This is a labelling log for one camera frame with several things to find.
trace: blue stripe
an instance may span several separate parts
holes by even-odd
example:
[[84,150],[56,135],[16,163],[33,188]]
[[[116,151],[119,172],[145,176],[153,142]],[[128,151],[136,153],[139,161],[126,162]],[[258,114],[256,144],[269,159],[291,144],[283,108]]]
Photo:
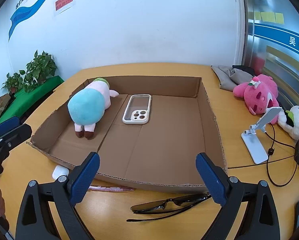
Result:
[[30,17],[32,17],[37,11],[38,9],[42,6],[42,4],[45,2],[46,0],[38,0],[34,5],[32,5],[31,7],[19,7],[11,16],[11,28],[9,30],[9,38],[8,40],[10,40],[11,35],[13,34],[13,31],[15,29],[15,27],[21,23],[22,21],[25,21],[27,19],[29,19]]
[[254,25],[254,36],[274,42],[299,55],[299,33],[272,25],[256,23]]

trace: light blue plush body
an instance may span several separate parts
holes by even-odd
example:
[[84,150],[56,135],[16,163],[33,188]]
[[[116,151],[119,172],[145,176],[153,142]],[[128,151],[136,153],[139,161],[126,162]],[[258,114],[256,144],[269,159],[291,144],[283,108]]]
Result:
[[95,124],[105,112],[104,96],[95,89],[85,88],[70,99],[68,111],[75,124]]

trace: green tablecloth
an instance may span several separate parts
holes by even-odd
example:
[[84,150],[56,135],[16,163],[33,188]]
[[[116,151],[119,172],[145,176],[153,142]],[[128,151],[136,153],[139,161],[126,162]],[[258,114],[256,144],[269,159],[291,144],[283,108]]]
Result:
[[18,91],[15,100],[0,117],[0,123],[13,116],[21,117],[37,100],[63,82],[60,76],[55,76],[48,78],[43,85],[39,85],[30,93],[25,93],[24,89]]

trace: pink pen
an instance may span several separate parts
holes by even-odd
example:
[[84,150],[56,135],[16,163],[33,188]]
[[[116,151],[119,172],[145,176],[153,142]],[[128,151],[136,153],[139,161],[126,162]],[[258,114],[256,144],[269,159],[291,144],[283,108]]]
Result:
[[134,189],[131,187],[105,187],[105,186],[90,185],[88,190],[107,191],[107,192],[127,192],[127,191],[133,191]]

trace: plush toy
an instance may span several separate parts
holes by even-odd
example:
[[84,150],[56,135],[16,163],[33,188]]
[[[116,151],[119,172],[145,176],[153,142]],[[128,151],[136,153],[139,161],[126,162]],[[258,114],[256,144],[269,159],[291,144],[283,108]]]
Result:
[[299,139],[299,106],[293,106],[290,111],[281,110],[277,122],[293,139]]
[[75,134],[78,138],[84,135],[87,139],[93,137],[96,123],[110,107],[110,97],[118,95],[116,91],[109,89],[104,78],[96,78],[69,100],[68,111],[75,123]]
[[[272,106],[279,106],[276,100],[278,96],[277,85],[272,77],[258,75],[253,77],[251,82],[242,83],[233,90],[234,96],[244,98],[245,104],[251,114],[264,114],[266,109]],[[278,115],[271,121],[276,123]]]

